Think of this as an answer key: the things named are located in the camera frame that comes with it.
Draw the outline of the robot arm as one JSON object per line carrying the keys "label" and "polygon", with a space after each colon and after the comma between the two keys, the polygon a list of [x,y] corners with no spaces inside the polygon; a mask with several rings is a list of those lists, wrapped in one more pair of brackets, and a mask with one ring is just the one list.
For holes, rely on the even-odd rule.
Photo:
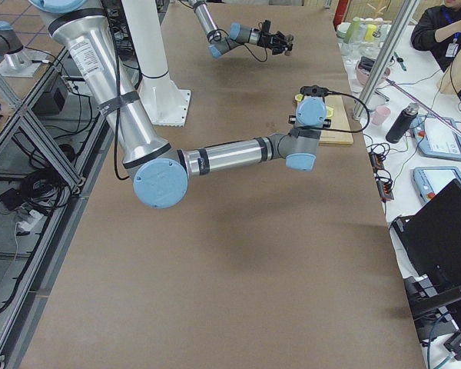
{"label": "robot arm", "polygon": [[[231,24],[230,30],[226,32],[219,28],[213,20],[206,1],[187,1],[186,7],[193,10],[200,22],[209,44],[209,52],[214,58],[220,58],[241,46],[245,47],[259,62],[267,61],[268,51],[271,51],[272,55],[289,55],[293,50],[294,36],[285,35],[280,31],[272,33],[270,20],[259,23],[257,28],[234,22]],[[248,45],[264,49],[265,57],[259,59]]]}
{"label": "robot arm", "polygon": [[313,86],[303,93],[291,130],[247,141],[177,150],[155,131],[156,125],[182,125],[191,93],[180,90],[167,67],[160,19],[153,1],[121,4],[131,29],[140,65],[135,86],[118,57],[114,29],[100,1],[36,1],[49,35],[65,46],[122,148],[122,164],[134,193],[153,208],[169,208],[186,194],[189,179],[276,158],[288,168],[310,171],[323,131],[329,128],[326,90]]}

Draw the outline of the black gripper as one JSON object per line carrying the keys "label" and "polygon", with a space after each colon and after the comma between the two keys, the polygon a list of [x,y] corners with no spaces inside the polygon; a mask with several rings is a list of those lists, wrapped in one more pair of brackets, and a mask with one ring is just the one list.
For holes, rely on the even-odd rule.
{"label": "black gripper", "polygon": [[258,45],[261,48],[270,49],[273,55],[289,55],[293,49],[293,45],[284,45],[284,43],[292,43],[293,35],[284,35],[281,32],[276,34],[262,34],[258,40]]}

